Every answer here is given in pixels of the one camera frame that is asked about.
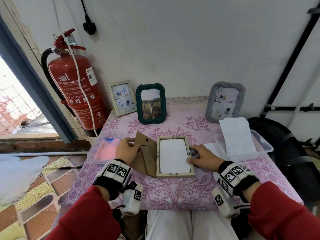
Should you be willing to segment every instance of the black plug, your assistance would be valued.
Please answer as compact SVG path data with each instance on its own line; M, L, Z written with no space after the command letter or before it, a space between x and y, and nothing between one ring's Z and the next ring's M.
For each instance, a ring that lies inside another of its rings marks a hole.
M88 15L85 16L85 23L83 23L83 28L90 35L93 35L97 31L96 25L91 22Z

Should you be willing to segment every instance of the red jacket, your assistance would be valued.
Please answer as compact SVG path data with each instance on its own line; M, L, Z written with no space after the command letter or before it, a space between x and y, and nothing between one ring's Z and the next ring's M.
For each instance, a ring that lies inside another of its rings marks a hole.
M262 184L254 192L248 221L267 240L320 239L320 219L272 182ZM109 204L100 190L91 186L59 220L46 240L116 240L120 232Z

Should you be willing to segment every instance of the red fire extinguisher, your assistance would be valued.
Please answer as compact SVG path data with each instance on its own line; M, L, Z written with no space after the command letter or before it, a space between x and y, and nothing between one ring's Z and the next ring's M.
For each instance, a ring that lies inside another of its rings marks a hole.
M69 36L73 31L75 31L74 28L68 30L64 33L64 36ZM66 50L68 46L62 35L55 40L54 46L54 48L46 49L42 53L42 69L61 99L61 103L65 104L70 112L77 117L86 135L96 137L88 103L79 87L76 66L72 56ZM71 48L86 50L84 47L74 45L71 45ZM56 53L60 57L50 61L47 65L47 58L52 53ZM80 83L89 100L95 129L99 134L108 118L108 112L102 100L102 93L99 90L96 76L87 57L74 56L79 68Z

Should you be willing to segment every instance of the white pants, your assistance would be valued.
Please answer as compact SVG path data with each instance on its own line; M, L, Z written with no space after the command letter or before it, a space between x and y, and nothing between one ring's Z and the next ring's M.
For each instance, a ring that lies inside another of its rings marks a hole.
M238 240L218 210L148 210L146 240ZM264 239L253 231L247 238Z

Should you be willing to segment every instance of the green wicker frame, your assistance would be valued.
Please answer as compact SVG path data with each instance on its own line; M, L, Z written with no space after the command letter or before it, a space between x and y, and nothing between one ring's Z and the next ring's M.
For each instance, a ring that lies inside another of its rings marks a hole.
M147 120L147 119L143 118L141 91L152 89L152 88L158 89L160 91L160 99L161 99L161 106L160 107L161 107L162 115L159 118ZM142 124L144 124L144 125L160 124L166 120L166 117L167 117L166 94L165 94L165 88L160 83L139 85L136 90L136 101L137 101L138 120Z

